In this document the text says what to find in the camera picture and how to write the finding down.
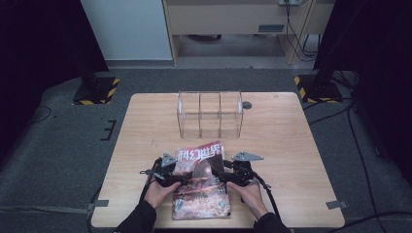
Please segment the black cable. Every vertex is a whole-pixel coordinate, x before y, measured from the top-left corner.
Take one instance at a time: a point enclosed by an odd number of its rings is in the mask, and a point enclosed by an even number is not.
[[[320,104],[320,103],[315,103],[315,104],[313,104],[313,105],[308,106],[308,107],[305,108],[305,109],[308,109],[308,108],[310,108],[310,107],[316,106],[317,104]],[[408,216],[412,216],[412,213],[410,213],[410,212],[403,212],[403,211],[384,212],[384,213],[380,213],[380,214],[377,213],[376,204],[375,204],[375,200],[374,200],[373,193],[372,193],[372,188],[371,188],[371,185],[370,185],[370,179],[369,179],[369,176],[368,176],[368,173],[367,173],[367,169],[366,169],[366,166],[365,166],[365,163],[364,163],[363,155],[362,155],[362,153],[361,153],[361,148],[360,148],[360,145],[359,145],[359,142],[358,142],[358,138],[357,138],[357,136],[356,136],[356,134],[355,134],[355,129],[354,129],[354,127],[353,127],[353,124],[352,124],[352,121],[351,121],[351,118],[350,118],[350,110],[351,110],[351,108],[353,107],[353,105],[354,105],[354,103],[352,103],[352,104],[349,105],[347,108],[345,108],[345,110],[347,111],[347,116],[348,116],[348,121],[349,121],[349,125],[350,125],[350,128],[351,128],[351,132],[352,132],[352,135],[353,135],[353,137],[354,137],[354,140],[355,140],[355,143],[356,143],[356,146],[357,146],[357,149],[358,149],[358,153],[359,153],[359,155],[360,155],[360,161],[361,161],[361,163],[362,163],[363,171],[364,171],[364,173],[365,173],[366,183],[367,183],[367,187],[368,187],[369,196],[370,196],[370,199],[371,199],[371,202],[372,202],[372,207],[373,207],[374,215],[372,215],[372,216],[367,216],[367,217],[364,217],[364,218],[362,218],[362,219],[353,221],[353,222],[351,222],[351,223],[345,224],[344,226],[342,226],[342,227],[340,227],[340,228],[338,228],[338,229],[333,229],[333,230],[330,230],[330,231],[328,231],[328,232],[336,232],[336,231],[338,231],[338,230],[341,230],[341,229],[344,229],[344,228],[347,228],[347,227],[350,227],[350,226],[353,226],[353,225],[362,223],[362,222],[364,222],[364,221],[367,221],[367,220],[370,220],[370,219],[373,219],[373,218],[376,218],[376,219],[377,219],[378,224],[379,224],[379,226],[381,227],[381,229],[383,230],[383,232],[387,232],[387,230],[386,230],[385,227],[383,226],[382,222],[380,221],[380,218],[379,218],[379,217],[381,217],[381,216],[393,216],[393,215],[408,215]]]
[[[258,173],[254,172],[254,171],[252,171],[252,170],[249,170],[249,169],[247,169],[247,168],[234,165],[232,162],[229,162],[229,163],[230,163],[230,165],[231,165],[231,168],[236,168],[236,169],[239,169],[239,170],[241,170],[241,171],[243,171],[243,172],[253,174],[253,176],[260,182],[260,184],[261,184],[261,185],[263,186],[263,188],[266,190],[267,196],[269,196],[270,203],[272,204],[273,211],[275,212],[276,217],[277,217],[279,220],[281,220],[281,215],[279,214],[278,206],[276,205],[275,199],[273,198],[272,190],[270,190],[271,186],[270,186],[269,184],[267,184],[267,183],[263,180],[263,178],[258,175]]]
[[[324,102],[317,102],[317,103],[315,103],[315,104],[311,104],[311,105],[303,108],[303,111],[305,111],[305,110],[307,110],[307,109],[309,109],[309,108],[312,108],[312,107],[314,107],[314,106],[317,106],[317,105],[319,105],[319,104],[322,104],[322,103],[324,103]]]
[[[355,75],[355,78],[354,78],[355,84],[358,84],[358,83],[359,83],[359,77],[360,77],[360,75],[359,75],[357,72],[355,72],[355,71],[353,71],[352,73]]]
[[[154,161],[154,165],[152,166],[152,171],[155,171],[155,165],[157,164],[161,164],[161,157],[158,158],[157,160]],[[152,183],[152,177],[153,177],[153,173],[151,173],[150,175],[148,175],[148,179],[146,180],[145,186],[143,187],[142,193],[140,194],[140,199],[139,199],[139,204],[142,203],[143,199],[146,196],[146,193],[148,192],[149,186]]]
[[[102,189],[102,185],[100,185],[100,187],[97,188],[97,190],[94,192],[93,197],[91,198],[91,200],[90,200],[90,202],[89,202],[90,204],[93,204],[93,203],[94,203],[94,201],[95,201],[95,199],[96,199],[96,197],[97,197],[97,194],[100,192],[101,189]],[[93,231],[91,230],[91,217],[92,217],[92,211],[87,214],[87,220],[86,220],[87,230],[88,230],[89,233],[92,233],[92,232],[93,232]]]
[[[303,42],[303,51],[304,52],[309,52],[309,53],[313,53],[313,54],[309,54],[309,56],[316,56],[317,55],[317,51],[310,51],[310,50],[306,50],[306,44],[307,44],[307,42],[308,42],[308,39],[309,39],[309,36],[310,35],[306,35],[305,36],[305,40],[304,40],[304,42]]]
[[[335,71],[335,73],[341,78],[341,80],[338,80],[338,79],[336,79],[336,78],[332,78],[335,82],[341,83],[341,84],[343,84],[344,86],[346,86],[346,87],[348,87],[348,88],[350,88],[350,89],[352,89],[352,90],[355,89],[355,87],[356,87],[356,85],[357,85],[356,82],[355,82],[355,84],[350,83],[350,82],[348,81],[348,79],[346,79],[346,77],[343,75],[342,72]]]
[[[296,40],[297,40],[297,45],[298,45],[299,48],[302,50],[303,54],[306,55],[306,56],[308,56],[308,57],[310,57],[310,56],[309,56],[308,54],[306,54],[306,53],[304,52],[304,50],[302,49],[302,46],[301,46],[301,44],[300,44],[300,42],[299,42],[299,39],[297,38],[297,35],[296,35],[296,33],[294,32],[294,30],[293,30],[293,27],[292,27],[292,24],[291,24],[291,19],[290,19],[290,15],[291,15],[291,5],[290,5],[289,1],[285,1],[285,3],[286,3],[286,12],[287,12],[286,38],[287,38],[289,44],[292,46],[292,48],[293,48],[293,50],[294,50],[294,53],[296,54],[296,56],[297,56],[297,58],[298,58],[299,60],[304,61],[304,62],[310,62],[310,61],[316,60],[316,59],[310,59],[310,60],[304,60],[304,59],[302,59],[302,58],[299,56],[299,54],[298,54],[298,52],[297,52],[297,50],[296,50],[296,47],[292,44],[292,42],[291,42],[291,40],[290,40],[290,38],[289,38],[289,27],[291,28],[292,33],[293,33],[294,37],[295,37]]]
[[[43,212],[51,214],[72,214],[84,215],[87,214],[85,209],[76,209],[71,207],[54,207],[54,206],[12,206],[0,207],[0,213],[3,212]]]
[[[39,120],[30,120],[30,121],[27,122],[26,125],[30,125],[30,124],[32,124],[32,123],[42,122],[43,120],[47,119],[47,118],[52,114],[52,109],[49,108],[49,107],[47,107],[47,106],[41,105],[41,106],[38,107],[38,109],[39,109],[39,108],[45,108],[45,109],[49,110],[48,115],[45,116],[45,117],[43,117],[42,119],[39,119]]]
[[[384,212],[384,213],[380,213],[380,214],[373,215],[373,216],[367,216],[367,217],[361,218],[361,219],[359,219],[359,220],[355,220],[355,221],[353,221],[353,222],[351,222],[351,223],[345,224],[344,226],[342,226],[342,227],[340,227],[340,228],[333,229],[333,230],[329,230],[328,232],[330,232],[330,233],[331,233],[331,232],[336,232],[336,231],[339,231],[339,230],[348,228],[348,227],[350,227],[350,226],[360,224],[360,223],[362,223],[362,222],[364,222],[364,221],[371,220],[371,219],[376,218],[376,217],[381,217],[381,216],[401,216],[401,215],[404,215],[404,216],[412,216],[412,213],[410,213],[410,212]]]
[[[322,34],[319,34],[318,35],[318,51],[319,51],[319,48],[321,47],[321,40],[322,40]]]
[[[318,123],[318,122],[321,122],[322,120],[325,120],[325,119],[327,119],[327,118],[331,118],[331,117],[335,117],[335,116],[338,116],[338,115],[340,115],[340,114],[343,114],[343,113],[345,113],[348,109],[350,109],[350,108],[352,107],[352,105],[354,105],[354,103],[351,103],[349,106],[345,107],[345,109],[343,109],[342,111],[339,111],[339,112],[337,112],[337,113],[335,113],[335,114],[332,114],[332,115],[329,115],[329,116],[324,116],[324,117],[322,117],[322,118],[313,120],[313,121],[309,122],[309,125],[314,125],[314,124],[316,124],[316,123]]]
[[[351,111],[350,110],[351,110],[352,106],[353,105],[350,105],[350,107],[347,110],[348,111],[347,116],[348,116],[349,126],[351,127],[352,136],[354,137],[355,144],[356,144],[357,150],[358,150],[358,154],[360,156],[360,162],[361,162],[361,165],[363,167],[364,175],[365,175],[365,178],[366,178],[367,190],[369,192],[370,201],[372,202],[373,214],[377,215],[378,211],[376,209],[375,198],[373,197],[372,187],[370,185],[370,179],[369,179],[369,175],[367,173],[366,164],[364,163],[363,155],[361,153],[361,147],[359,145],[358,138],[357,138],[357,135],[355,134],[355,129],[354,129],[354,126],[353,126],[352,121],[351,121],[351,115],[350,115]],[[387,230],[385,229],[385,227],[382,224],[379,217],[376,217],[376,220],[378,221],[379,226],[381,227],[382,231],[386,233]]]

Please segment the wooden table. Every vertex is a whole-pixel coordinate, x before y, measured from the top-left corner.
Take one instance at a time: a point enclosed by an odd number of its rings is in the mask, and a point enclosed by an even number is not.
[[[340,209],[329,210],[335,201],[306,117],[294,93],[244,92],[244,101],[253,104],[245,110],[240,138],[222,138],[226,158],[240,150],[258,154],[263,161],[252,168],[272,186],[283,223],[287,227],[340,227]],[[135,94],[113,152],[91,223],[95,227],[116,227],[135,208],[146,181],[139,174],[153,166],[165,151],[196,147],[207,139],[181,139],[176,115],[177,93]],[[269,210],[271,205],[262,191]],[[252,228],[254,218],[240,197],[230,192],[231,218],[172,220],[171,196],[157,209],[156,228]]]

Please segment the white wall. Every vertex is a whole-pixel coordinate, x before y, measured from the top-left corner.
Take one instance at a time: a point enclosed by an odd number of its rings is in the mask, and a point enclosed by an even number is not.
[[[172,60],[161,0],[81,0],[106,60]]]

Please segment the black strap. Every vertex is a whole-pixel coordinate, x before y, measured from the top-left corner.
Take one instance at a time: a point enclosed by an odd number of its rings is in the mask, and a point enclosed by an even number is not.
[[[271,186],[269,184],[266,184],[264,180],[258,175],[258,173],[253,172],[253,174],[254,174],[254,177],[261,183],[263,188],[266,189],[267,195],[269,196],[270,202],[272,203],[273,211],[275,212],[275,215],[278,217],[278,219],[281,220],[278,207],[276,206],[275,199],[273,198],[273,195],[272,195],[272,190],[270,190]]]
[[[154,166],[152,167],[152,170],[153,170],[153,171],[155,170],[155,165],[156,165],[156,164],[159,164],[159,160],[160,160],[160,162],[161,162],[161,158],[158,158],[158,159],[154,162]],[[143,187],[142,194],[140,194],[139,204],[142,203],[143,199],[144,199],[145,196],[146,196],[146,193],[148,192],[149,186],[150,186],[151,183],[152,183],[152,177],[153,177],[153,174],[148,175],[148,179],[146,180],[145,186]]]

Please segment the black tripod base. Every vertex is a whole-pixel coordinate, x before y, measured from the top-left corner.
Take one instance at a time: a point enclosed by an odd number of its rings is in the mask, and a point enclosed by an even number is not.
[[[328,83],[324,88],[314,85],[316,75],[299,75],[294,78],[300,97],[303,102],[336,103],[342,101],[342,95],[335,83]]]
[[[82,82],[73,97],[73,104],[107,104],[112,99],[118,86],[118,82],[119,79],[114,77],[95,78],[95,86],[92,86],[91,88],[86,88],[85,82]]]

